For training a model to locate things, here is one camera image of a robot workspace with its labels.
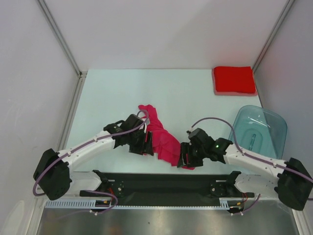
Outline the magenta pink t shirt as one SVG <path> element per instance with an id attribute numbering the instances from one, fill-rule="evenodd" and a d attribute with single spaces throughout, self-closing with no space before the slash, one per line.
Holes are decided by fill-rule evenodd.
<path id="1" fill-rule="evenodd" d="M 152 132 L 152 148 L 153 152 L 157 154 L 157 158 L 177 167 L 180 157 L 180 142 L 163 127 L 154 106 L 141 104 L 138 109 L 148 113 L 147 131 Z"/>

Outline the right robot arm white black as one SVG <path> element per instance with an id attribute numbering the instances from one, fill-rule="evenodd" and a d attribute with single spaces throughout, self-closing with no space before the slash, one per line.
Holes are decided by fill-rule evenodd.
<path id="1" fill-rule="evenodd" d="M 189 142 L 180 144 L 177 167 L 203 166 L 205 158 L 213 162 L 235 165 L 252 172 L 236 172 L 225 184 L 230 196 L 251 192 L 277 197 L 285 206 L 301 211 L 313 189 L 313 179 L 304 165 L 295 158 L 288 161 L 268 158 L 241 148 L 230 140 L 214 140 L 200 128 L 189 133 Z"/>

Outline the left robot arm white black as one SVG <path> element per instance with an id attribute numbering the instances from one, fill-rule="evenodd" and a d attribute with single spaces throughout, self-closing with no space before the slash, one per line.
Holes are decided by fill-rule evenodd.
<path id="1" fill-rule="evenodd" d="M 60 199 L 69 191 L 82 197 L 112 197 L 108 181 L 99 170 L 75 177 L 75 169 L 93 157 L 117 147 L 128 145 L 129 152 L 153 155 L 153 134 L 145 120 L 130 115 L 126 121 L 108 124 L 89 140 L 68 149 L 46 150 L 35 169 L 34 196 L 46 195 L 51 201 Z"/>

